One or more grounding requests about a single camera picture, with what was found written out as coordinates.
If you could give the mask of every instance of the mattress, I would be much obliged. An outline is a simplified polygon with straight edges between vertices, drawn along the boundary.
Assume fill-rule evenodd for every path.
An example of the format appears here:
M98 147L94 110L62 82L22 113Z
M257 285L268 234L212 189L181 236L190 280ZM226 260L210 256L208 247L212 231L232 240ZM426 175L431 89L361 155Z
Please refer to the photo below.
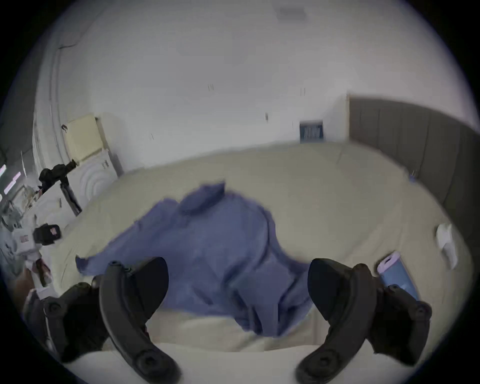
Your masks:
M408 173L392 160L353 143L281 145L214 154L122 176L68 225L63 240L50 249L57 292L91 281L76 270L76 255L96 254L158 200L181 199L201 183L219 180L226 181L227 189L271 211L279 243L294 259L330 258L349 266L365 263L373 271L378 260L400 251L420 299L433 310L422 359L461 311L473 270L463 239L454 230L459 261L450 271L434 239L435 227L450 221L436 200L422 185L409 181ZM198 317L160 307L147 328L157 343L258 352L319 345L328 323L312 308L286 336L267 338L244 332L233 319ZM375 364L377 357L367 344L360 353Z

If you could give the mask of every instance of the gray headboard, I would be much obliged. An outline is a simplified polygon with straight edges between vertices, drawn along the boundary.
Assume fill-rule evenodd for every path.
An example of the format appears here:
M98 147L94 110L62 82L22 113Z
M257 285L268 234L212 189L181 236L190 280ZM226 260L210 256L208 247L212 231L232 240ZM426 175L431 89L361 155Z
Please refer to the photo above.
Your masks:
M441 112L350 96L350 139L414 173L449 214L480 271L480 136Z

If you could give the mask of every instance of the white wall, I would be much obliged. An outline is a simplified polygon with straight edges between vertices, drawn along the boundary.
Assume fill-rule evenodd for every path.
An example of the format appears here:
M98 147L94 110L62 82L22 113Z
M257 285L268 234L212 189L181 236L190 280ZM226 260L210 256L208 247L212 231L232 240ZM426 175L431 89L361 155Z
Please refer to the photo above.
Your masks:
M100 117L124 170L297 140L299 121L328 115L346 92L417 103L479 127L453 58L399 1L194 4L113 1L60 51L60 122Z

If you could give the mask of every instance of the smartphone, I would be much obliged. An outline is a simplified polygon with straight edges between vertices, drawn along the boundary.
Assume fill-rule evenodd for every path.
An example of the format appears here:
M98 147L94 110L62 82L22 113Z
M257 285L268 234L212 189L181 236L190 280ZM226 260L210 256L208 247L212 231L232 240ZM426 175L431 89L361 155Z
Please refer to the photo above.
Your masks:
M407 269L403 265L400 252L395 251L378 264L377 272L386 286L396 284L407 291L415 300L419 299Z

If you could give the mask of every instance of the blue cloth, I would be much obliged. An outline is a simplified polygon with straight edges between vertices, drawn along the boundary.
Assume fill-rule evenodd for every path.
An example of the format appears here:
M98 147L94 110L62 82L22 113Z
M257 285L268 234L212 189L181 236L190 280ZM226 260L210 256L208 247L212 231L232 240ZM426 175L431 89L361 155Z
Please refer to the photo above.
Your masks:
M290 259L278 244L271 214L225 184L204 185L180 203L165 199L88 259L84 275L154 256L168 265L162 308L231 316L245 330L282 336L309 311L308 264Z

